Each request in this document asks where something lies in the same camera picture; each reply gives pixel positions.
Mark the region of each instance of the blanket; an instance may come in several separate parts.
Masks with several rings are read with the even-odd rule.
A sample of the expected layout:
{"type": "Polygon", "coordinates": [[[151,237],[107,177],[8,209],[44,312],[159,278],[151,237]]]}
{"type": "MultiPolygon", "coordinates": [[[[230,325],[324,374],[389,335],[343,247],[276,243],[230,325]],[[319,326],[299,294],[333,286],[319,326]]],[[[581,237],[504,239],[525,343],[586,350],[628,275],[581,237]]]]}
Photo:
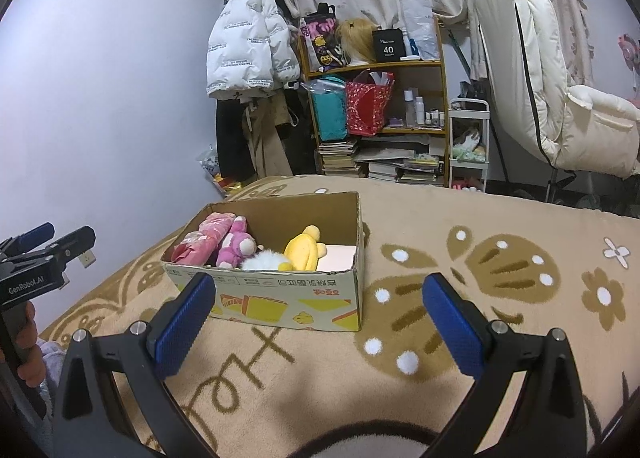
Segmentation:
{"type": "MultiPolygon", "coordinates": [[[[366,235],[364,324],[327,333],[208,319],[167,385],[222,457],[420,456],[472,381],[421,304],[440,271],[489,318],[514,330],[564,329],[601,441],[640,384],[640,221],[511,197],[372,179],[297,176],[253,183],[235,200],[357,191],[366,235]]],[[[58,319],[63,346],[149,320],[177,290],[159,264],[170,235],[58,319]]],[[[120,383],[142,441],[157,445],[120,383]]],[[[514,380],[482,446],[497,441],[514,380]]]]}

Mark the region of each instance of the white fluffy toy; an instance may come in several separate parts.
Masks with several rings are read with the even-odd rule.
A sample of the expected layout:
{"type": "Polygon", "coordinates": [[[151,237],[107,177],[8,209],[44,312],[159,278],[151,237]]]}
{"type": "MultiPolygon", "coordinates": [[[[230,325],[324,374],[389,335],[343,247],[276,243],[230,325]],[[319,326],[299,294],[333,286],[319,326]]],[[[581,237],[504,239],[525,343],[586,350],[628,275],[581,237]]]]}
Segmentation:
{"type": "Polygon", "coordinates": [[[280,272],[288,272],[293,270],[293,265],[283,254],[266,249],[242,261],[240,268],[242,270],[277,270],[280,272]]]}

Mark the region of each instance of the red patterned bag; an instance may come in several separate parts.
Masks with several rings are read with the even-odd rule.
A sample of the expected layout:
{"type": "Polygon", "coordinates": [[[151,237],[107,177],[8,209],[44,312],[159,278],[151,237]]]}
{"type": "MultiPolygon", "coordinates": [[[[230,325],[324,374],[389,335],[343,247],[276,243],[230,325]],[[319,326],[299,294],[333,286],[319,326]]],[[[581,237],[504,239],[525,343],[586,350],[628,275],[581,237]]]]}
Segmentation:
{"type": "Polygon", "coordinates": [[[366,81],[370,72],[365,71],[348,82],[347,129],[350,134],[375,136],[385,126],[386,104],[391,99],[394,87],[393,73],[387,73],[389,83],[386,86],[369,84],[366,81]]]}

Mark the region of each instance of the yellow plush toy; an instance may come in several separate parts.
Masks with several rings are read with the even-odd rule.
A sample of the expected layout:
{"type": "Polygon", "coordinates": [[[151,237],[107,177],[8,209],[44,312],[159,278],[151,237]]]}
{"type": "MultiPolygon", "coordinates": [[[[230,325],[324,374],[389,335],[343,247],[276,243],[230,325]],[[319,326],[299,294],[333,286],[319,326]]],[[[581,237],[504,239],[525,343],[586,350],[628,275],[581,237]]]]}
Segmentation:
{"type": "Polygon", "coordinates": [[[315,271],[318,259],[326,255],[326,245],[320,241],[320,230],[314,225],[307,227],[287,245],[284,255],[295,270],[315,271]]]}

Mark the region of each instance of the finger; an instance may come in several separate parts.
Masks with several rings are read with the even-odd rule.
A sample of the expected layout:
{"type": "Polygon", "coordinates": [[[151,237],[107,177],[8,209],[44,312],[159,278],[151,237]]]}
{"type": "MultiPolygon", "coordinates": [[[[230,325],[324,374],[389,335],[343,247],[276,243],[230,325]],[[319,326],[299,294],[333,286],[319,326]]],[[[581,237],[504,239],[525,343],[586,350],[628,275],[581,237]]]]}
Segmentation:
{"type": "Polygon", "coordinates": [[[18,376],[27,383],[27,386],[35,388],[42,383],[45,374],[46,368],[42,359],[42,351],[39,346],[33,346],[27,362],[18,367],[18,376]]]}
{"type": "Polygon", "coordinates": [[[36,307],[31,301],[27,301],[27,320],[33,321],[36,318],[36,307]]]}
{"type": "Polygon", "coordinates": [[[15,338],[15,343],[20,346],[20,348],[28,350],[36,345],[37,340],[38,329],[36,328],[36,323],[29,321],[27,326],[18,333],[18,336],[15,338]]]}

